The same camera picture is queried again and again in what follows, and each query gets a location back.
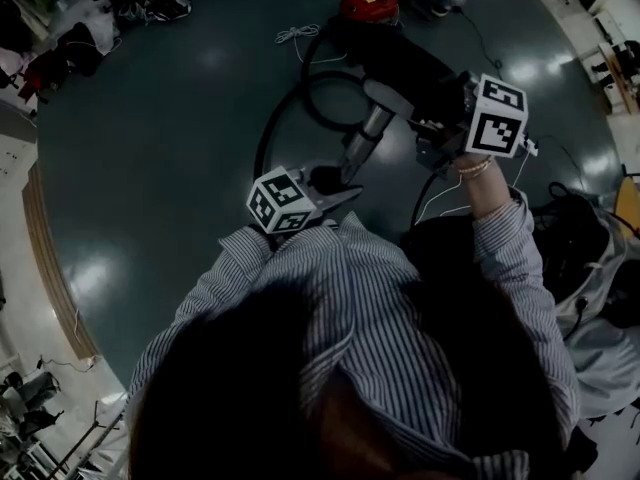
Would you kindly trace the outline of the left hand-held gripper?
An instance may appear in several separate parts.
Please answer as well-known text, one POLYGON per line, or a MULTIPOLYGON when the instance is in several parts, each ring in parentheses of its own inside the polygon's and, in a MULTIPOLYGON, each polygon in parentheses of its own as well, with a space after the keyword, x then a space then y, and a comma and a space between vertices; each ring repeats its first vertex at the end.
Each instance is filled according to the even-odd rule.
MULTIPOLYGON (((306 162, 300 173, 305 183, 339 183, 340 168, 324 160, 306 162)), ((322 213, 330 214, 356 199, 362 185, 339 185, 323 189, 322 213)), ((302 230, 321 212, 284 167, 257 178, 246 201, 251 216, 266 233, 302 230)))

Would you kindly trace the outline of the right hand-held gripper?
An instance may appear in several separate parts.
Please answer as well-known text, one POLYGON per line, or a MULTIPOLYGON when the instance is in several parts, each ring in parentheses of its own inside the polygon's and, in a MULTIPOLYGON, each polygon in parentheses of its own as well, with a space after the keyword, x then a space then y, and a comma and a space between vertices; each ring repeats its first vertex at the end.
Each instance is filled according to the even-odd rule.
MULTIPOLYGON (((367 78, 364 93, 378 106, 410 119, 414 105, 392 87, 367 78)), ((415 119, 416 160, 431 171, 445 171, 465 154, 511 158, 526 135, 529 118, 524 90, 499 78, 462 73, 443 87, 439 113, 415 119)))

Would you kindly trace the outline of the black vacuum floor nozzle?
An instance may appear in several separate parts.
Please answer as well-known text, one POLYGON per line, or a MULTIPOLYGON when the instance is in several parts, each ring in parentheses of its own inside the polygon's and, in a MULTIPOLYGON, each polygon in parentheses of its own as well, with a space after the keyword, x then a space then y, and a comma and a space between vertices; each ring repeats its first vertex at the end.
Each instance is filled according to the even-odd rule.
POLYGON ((344 46, 366 75, 402 96, 411 118, 453 126, 465 115, 461 77, 427 50, 385 26, 361 25, 347 33, 344 46))

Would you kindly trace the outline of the metal vacuum wand tube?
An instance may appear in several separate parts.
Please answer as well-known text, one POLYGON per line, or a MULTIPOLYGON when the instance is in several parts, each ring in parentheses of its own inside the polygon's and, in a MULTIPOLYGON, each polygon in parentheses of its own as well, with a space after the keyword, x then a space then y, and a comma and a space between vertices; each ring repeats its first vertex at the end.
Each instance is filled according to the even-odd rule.
POLYGON ((377 103, 371 106, 369 115, 346 136, 340 161, 320 174, 320 187, 326 193, 336 193, 349 185, 383 138, 394 116, 394 113, 377 103))

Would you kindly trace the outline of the person's right forearm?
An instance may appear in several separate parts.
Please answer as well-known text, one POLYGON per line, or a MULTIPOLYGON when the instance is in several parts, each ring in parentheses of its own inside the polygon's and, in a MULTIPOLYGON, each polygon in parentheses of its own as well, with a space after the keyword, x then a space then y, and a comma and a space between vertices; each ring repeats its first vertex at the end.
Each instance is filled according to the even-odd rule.
POLYGON ((493 156, 465 155, 455 159, 453 166, 461 176, 476 219, 490 215, 511 200, 508 184, 493 156))

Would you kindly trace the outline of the red vacuum cleaner canister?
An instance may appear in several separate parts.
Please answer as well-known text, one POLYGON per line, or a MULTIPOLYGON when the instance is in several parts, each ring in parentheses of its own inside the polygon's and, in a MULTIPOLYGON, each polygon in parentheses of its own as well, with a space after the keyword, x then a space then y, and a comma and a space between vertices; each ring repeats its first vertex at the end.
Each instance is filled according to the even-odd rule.
POLYGON ((328 29, 335 33, 397 31, 399 14, 399 0, 341 0, 328 29))

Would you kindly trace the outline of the person's striped shirt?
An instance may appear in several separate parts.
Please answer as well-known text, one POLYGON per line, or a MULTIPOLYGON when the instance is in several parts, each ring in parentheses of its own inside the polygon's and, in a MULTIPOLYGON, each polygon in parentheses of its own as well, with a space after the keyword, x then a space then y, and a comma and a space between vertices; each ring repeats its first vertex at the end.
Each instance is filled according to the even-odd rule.
POLYGON ((525 196, 403 251, 245 227, 141 355, 131 480, 565 480, 578 381, 525 196))

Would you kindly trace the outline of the black white striped garment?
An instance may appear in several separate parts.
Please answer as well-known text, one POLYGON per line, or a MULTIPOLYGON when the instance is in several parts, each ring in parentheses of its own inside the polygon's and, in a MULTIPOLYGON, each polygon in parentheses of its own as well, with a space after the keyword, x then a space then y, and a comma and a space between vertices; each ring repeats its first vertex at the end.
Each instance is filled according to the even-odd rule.
POLYGON ((116 17, 130 22, 170 22, 189 16, 191 11, 192 0, 136 0, 122 4, 116 17))

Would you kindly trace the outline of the orange wooden table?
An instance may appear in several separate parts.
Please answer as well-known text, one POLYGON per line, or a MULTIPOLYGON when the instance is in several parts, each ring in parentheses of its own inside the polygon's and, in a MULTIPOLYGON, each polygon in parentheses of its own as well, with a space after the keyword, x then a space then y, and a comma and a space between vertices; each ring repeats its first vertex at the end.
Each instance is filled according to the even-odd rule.
POLYGON ((613 213, 625 238, 640 236, 640 191, 630 176, 620 184, 613 213))

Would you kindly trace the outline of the pile of dark clothes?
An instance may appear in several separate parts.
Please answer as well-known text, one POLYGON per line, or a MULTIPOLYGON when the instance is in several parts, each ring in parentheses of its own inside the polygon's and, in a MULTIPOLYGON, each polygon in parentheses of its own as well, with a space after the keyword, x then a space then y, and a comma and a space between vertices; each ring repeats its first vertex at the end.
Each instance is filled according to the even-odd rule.
POLYGON ((33 112, 120 42, 110 0, 0 0, 0 100, 33 112))

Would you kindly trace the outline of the white drawer cabinet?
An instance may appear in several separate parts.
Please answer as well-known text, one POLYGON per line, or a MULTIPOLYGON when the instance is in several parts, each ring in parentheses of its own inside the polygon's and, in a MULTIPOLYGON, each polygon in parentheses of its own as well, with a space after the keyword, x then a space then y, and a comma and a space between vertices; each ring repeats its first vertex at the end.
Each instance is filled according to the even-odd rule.
POLYGON ((37 160, 37 126, 29 115, 0 100, 0 213, 22 190, 37 160))

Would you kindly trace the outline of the grey metal shelf frame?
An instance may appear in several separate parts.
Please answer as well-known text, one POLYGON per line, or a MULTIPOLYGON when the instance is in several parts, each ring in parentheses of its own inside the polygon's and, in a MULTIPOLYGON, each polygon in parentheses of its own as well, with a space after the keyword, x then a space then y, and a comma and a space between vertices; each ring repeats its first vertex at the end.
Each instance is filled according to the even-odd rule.
POLYGON ((0 480, 128 480, 127 394, 73 407, 62 395, 0 433, 0 480))

